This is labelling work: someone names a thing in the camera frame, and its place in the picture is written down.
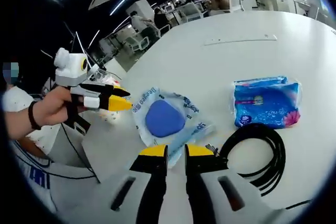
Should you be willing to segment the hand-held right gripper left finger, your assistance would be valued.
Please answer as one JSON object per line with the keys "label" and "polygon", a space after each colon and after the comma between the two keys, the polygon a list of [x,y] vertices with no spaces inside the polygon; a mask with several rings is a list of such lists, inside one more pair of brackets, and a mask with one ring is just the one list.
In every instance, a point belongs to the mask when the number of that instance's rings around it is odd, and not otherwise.
{"label": "hand-held right gripper left finger", "polygon": [[158,223],[166,193],[167,145],[142,150],[89,200],[89,223]]}

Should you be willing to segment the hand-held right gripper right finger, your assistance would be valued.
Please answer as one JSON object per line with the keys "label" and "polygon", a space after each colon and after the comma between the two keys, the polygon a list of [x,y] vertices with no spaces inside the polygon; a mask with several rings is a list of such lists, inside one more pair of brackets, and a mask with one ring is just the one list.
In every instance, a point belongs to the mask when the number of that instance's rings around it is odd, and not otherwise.
{"label": "hand-held right gripper right finger", "polygon": [[274,223],[259,190],[209,149],[185,145],[185,172],[194,223]]}

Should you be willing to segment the person's left hand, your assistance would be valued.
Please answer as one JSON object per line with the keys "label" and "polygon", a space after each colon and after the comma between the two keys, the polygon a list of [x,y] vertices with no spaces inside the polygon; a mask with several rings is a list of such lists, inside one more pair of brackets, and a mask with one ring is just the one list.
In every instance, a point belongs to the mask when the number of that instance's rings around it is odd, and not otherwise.
{"label": "person's left hand", "polygon": [[56,87],[33,105],[32,116],[35,123],[42,127],[63,123],[69,119],[66,105],[71,103],[70,90]]}

